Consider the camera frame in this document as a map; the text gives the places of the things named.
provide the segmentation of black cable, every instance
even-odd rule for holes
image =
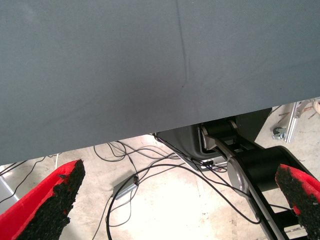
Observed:
[[[165,159],[168,159],[168,158],[158,159],[158,160],[152,162],[152,163],[149,165],[149,167],[150,167],[150,166],[153,166],[154,164],[156,164],[156,163],[158,163],[158,162],[160,162],[160,161],[162,161],[162,160],[165,160]],[[142,177],[139,178],[139,181],[142,181],[142,180],[144,179],[144,177],[148,174],[148,172],[149,172],[149,169],[146,171],[146,173],[145,173]],[[136,195],[136,193],[137,193],[137,191],[138,191],[138,188],[139,188],[139,186],[135,189],[135,192],[134,192],[133,196],[132,196],[128,201],[126,201],[125,203],[122,203],[122,204],[119,205],[119,206],[116,206],[115,208],[113,208],[113,209],[111,210],[111,212],[113,212],[114,210],[116,210],[116,209],[118,209],[118,208],[120,208],[120,207],[122,207],[122,206],[124,206],[124,205],[127,205],[128,203],[130,203],[130,201],[132,201],[132,199],[134,199],[134,197],[135,197],[135,195]]]
[[[4,174],[12,171],[13,169],[19,167],[21,164],[24,164],[25,162],[26,162],[26,161],[22,161],[22,162],[20,162],[19,164],[15,165],[14,167],[10,168],[10,169],[6,168],[6,171],[2,172],[2,173],[0,174],[0,176],[2,176],[2,175],[4,175]]]
[[[115,163],[115,162],[120,162],[120,161],[122,161],[125,157],[123,157],[123,158],[121,158],[121,159],[117,159],[117,160],[108,160],[108,159],[105,159],[105,158],[103,158],[102,156],[100,156],[98,153],[97,153],[97,151],[96,151],[96,146],[93,146],[93,150],[94,150],[94,153],[98,156],[98,158],[100,158],[101,160],[103,160],[103,161],[106,161],[106,162],[109,162],[109,163]]]
[[[285,207],[285,206],[279,206],[279,205],[274,205],[274,204],[269,204],[269,205],[272,206],[272,207],[278,208],[278,209],[284,209],[284,210],[289,210],[289,211],[291,211],[290,208],[287,208],[287,207]]]
[[[110,201],[111,198],[112,198],[112,195],[111,195],[111,196],[109,197],[109,199],[106,201],[106,204],[105,204],[104,209],[103,209],[102,216],[101,216],[100,221],[99,221],[99,225],[98,225],[98,227],[97,227],[97,229],[96,229],[96,231],[95,231],[95,233],[94,233],[94,235],[93,235],[93,237],[92,237],[92,240],[95,239],[95,237],[96,237],[96,235],[97,235],[97,233],[98,233],[98,231],[99,231],[99,228],[100,228],[102,219],[104,218],[104,215],[105,215],[105,212],[106,212],[106,209],[107,209],[107,205],[108,205],[108,203],[109,203],[109,201]]]
[[[133,151],[131,151],[131,152],[128,152],[127,154],[138,153],[138,154],[141,154],[141,155],[143,155],[143,156],[145,156],[145,157],[147,157],[147,158],[149,158],[149,159],[155,159],[155,160],[156,160],[156,159],[160,159],[161,157],[162,157],[162,158],[165,158],[165,157],[167,158],[167,157],[168,157],[168,155],[164,155],[164,154],[162,154],[162,153],[160,153],[160,152],[158,152],[158,151],[156,151],[156,150],[153,150],[153,149],[151,149],[151,148],[148,148],[148,147],[141,147],[141,148],[135,149],[135,148],[133,148],[132,146],[130,146],[130,145],[124,143],[124,142],[121,142],[121,141],[116,141],[116,143],[119,143],[119,144],[121,144],[123,147],[126,146],[126,147],[130,148],[131,150],[133,150]],[[150,151],[150,152],[154,152],[154,153],[160,155],[161,157],[153,157],[153,156],[147,155],[147,154],[141,152],[141,151],[143,151],[143,150]]]
[[[157,165],[153,165],[153,166],[149,166],[146,167],[144,169],[139,170],[137,173],[142,173],[144,171],[147,171],[148,169],[152,169],[152,168],[157,168],[157,167],[177,167],[177,168],[181,168],[184,169],[194,175],[196,175],[197,177],[199,177],[200,179],[202,179],[204,182],[206,182],[214,191],[216,191],[216,193],[218,193],[220,195],[221,198],[223,198],[239,215],[241,215],[244,219],[246,219],[248,222],[252,223],[252,224],[260,224],[261,220],[259,221],[253,221],[251,219],[249,219],[247,216],[245,216],[241,211],[239,211],[218,189],[216,189],[206,178],[204,178],[203,176],[201,176],[200,174],[190,170],[187,167],[184,166],[180,166],[180,165],[174,165],[174,164],[157,164]],[[124,187],[124,185],[130,181],[136,174],[131,175],[123,184],[122,186],[118,189],[118,191],[115,193],[114,198],[112,199],[107,215],[106,215],[106,232],[107,232],[107,236],[109,238],[109,240],[112,240],[112,236],[111,236],[111,232],[110,232],[110,214],[111,214],[111,210],[112,210],[112,206],[115,202],[115,197],[119,194],[119,192],[121,191],[121,189]]]
[[[131,218],[131,213],[132,213],[131,201],[132,201],[132,191],[131,191],[131,193],[130,193],[130,201],[129,201],[129,203],[130,203],[130,214],[129,214],[128,219],[127,219],[126,221],[124,221],[123,223],[120,223],[120,224],[117,224],[117,225],[109,225],[109,227],[116,228],[116,227],[120,227],[120,226],[126,224],[127,222],[129,222],[129,220],[130,220],[130,218]]]
[[[168,169],[166,169],[166,170],[163,170],[163,171],[157,172],[157,173],[155,173],[155,174],[149,175],[149,176],[147,176],[146,178],[142,179],[142,180],[140,181],[140,183],[142,184],[145,180],[147,180],[147,179],[149,179],[149,178],[151,178],[151,177],[157,176],[157,175],[159,175],[159,174],[162,174],[162,173],[164,173],[164,172],[166,172],[166,171],[169,171],[169,170],[175,169],[175,168],[176,168],[176,166],[173,166],[173,167],[170,167],[170,168],[168,168]]]
[[[59,152],[59,153],[53,154],[53,155],[48,155],[47,157],[48,158],[53,158],[53,157],[57,156],[58,154],[61,155],[61,154],[63,154],[63,152]]]
[[[1,174],[2,174],[4,171],[6,171],[7,169],[11,168],[11,167],[12,167],[13,165],[15,165],[15,164],[16,164],[16,162],[10,164],[10,166],[5,167],[2,171],[0,171],[0,176],[1,176]]]
[[[16,192],[17,192],[17,190],[18,190],[18,188],[20,187],[20,185],[21,184],[23,184],[24,183],[24,181],[27,179],[27,177],[32,173],[32,171],[35,169],[35,166],[37,165],[37,163],[40,163],[40,162],[42,162],[43,160],[45,160],[45,156],[41,159],[41,160],[39,160],[39,161],[36,161],[35,163],[34,163],[34,165],[33,165],[33,167],[32,167],[32,169],[31,169],[31,171],[25,176],[25,178],[22,180],[22,182],[20,182],[19,184],[18,184],[18,186],[16,186],[16,188],[15,188],[15,190],[14,190],[14,192],[13,192],[13,194],[12,195],[10,195],[10,196],[8,196],[8,197],[6,197],[5,199],[3,199],[3,200],[1,200],[0,201],[0,204],[1,203],[3,203],[5,200],[8,200],[9,198],[12,198],[15,194],[16,194]]]
[[[167,142],[166,140],[164,140],[163,138],[155,135],[155,134],[150,134],[152,135],[156,140],[162,142],[164,145],[169,145],[170,148],[173,148],[175,152],[178,152],[179,154],[181,154],[184,157],[188,157],[186,154],[184,154],[180,149],[176,148],[175,146],[173,146],[171,143]]]

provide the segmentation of white floor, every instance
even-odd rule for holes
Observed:
[[[282,118],[279,114],[289,112],[290,106],[282,106],[266,121],[256,142],[263,147],[283,145],[287,147],[314,175],[320,179],[320,115],[308,119],[314,110],[305,112],[298,120],[293,142],[272,139],[272,129],[278,126]],[[287,124],[289,117],[280,125]],[[153,145],[170,152],[168,148],[156,142],[149,135],[138,136],[124,140],[125,143],[139,148]],[[111,157],[112,153],[107,144],[96,147],[103,157]],[[120,162],[105,162],[99,159],[92,147],[64,152],[58,158],[58,165],[72,160],[82,159],[86,176],[76,197],[74,208],[69,217],[70,224],[64,228],[61,240],[92,239],[98,226],[107,198],[112,194],[113,186],[134,172],[128,158]],[[4,178],[14,189],[32,168],[33,159]],[[152,160],[137,153],[132,154],[132,160],[138,169],[149,165]],[[164,160],[164,163],[180,164],[181,160]],[[55,158],[46,158],[36,165],[32,174],[18,189],[17,196],[21,197],[36,186],[43,178],[55,169]],[[164,168],[152,169],[156,173]],[[222,176],[228,180],[226,173]],[[247,202],[235,192],[223,186],[217,188],[246,216],[254,220]],[[129,199],[129,195],[116,201],[116,205]],[[267,199],[278,205],[288,206],[282,193],[278,190],[266,194]],[[126,205],[111,215],[111,224],[124,222],[130,213]],[[297,226],[291,234],[298,235],[301,228]],[[128,223],[111,228],[114,240],[263,240],[266,239],[258,225],[253,225],[238,215],[218,194],[201,179],[182,169],[173,169],[159,174],[143,182],[132,201],[132,216]],[[107,239],[104,221],[96,236],[97,240]]]

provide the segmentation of gray fabric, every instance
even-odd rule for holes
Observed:
[[[0,0],[0,164],[320,95],[320,1]]]

